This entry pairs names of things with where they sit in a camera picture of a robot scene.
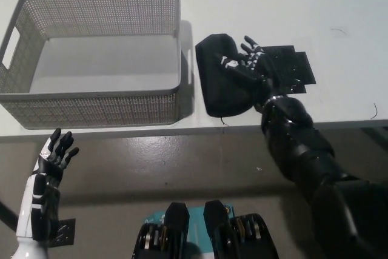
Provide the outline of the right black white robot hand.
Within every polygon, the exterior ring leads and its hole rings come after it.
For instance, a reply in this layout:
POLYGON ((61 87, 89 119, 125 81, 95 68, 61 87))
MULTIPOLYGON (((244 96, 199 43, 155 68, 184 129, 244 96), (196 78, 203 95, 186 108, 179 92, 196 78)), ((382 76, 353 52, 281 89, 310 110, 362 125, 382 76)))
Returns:
POLYGON ((244 53, 237 53, 233 57, 215 54, 219 68, 226 76, 249 91, 254 103, 261 106, 271 99, 286 96, 274 63, 266 51, 247 35, 241 48, 244 53))

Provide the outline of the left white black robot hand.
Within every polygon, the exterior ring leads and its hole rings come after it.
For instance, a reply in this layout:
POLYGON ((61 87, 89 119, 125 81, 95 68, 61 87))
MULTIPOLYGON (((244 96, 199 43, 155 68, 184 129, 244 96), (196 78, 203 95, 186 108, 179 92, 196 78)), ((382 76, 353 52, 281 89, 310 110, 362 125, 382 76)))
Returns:
POLYGON ((79 149, 72 147, 71 131, 57 128, 44 143, 31 175, 27 178, 19 212, 16 236, 35 241, 50 241, 59 229, 59 185, 64 170, 79 149))

